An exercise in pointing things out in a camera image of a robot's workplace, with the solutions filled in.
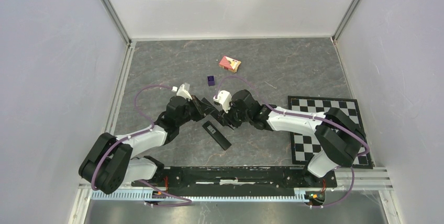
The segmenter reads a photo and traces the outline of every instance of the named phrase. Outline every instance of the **dark blue cube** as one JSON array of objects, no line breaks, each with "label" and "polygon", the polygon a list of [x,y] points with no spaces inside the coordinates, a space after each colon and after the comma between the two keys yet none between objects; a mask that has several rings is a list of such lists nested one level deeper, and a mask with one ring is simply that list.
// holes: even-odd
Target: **dark blue cube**
[{"label": "dark blue cube", "polygon": [[214,81],[214,76],[208,76],[207,80],[208,80],[208,86],[214,86],[216,84],[216,82]]}]

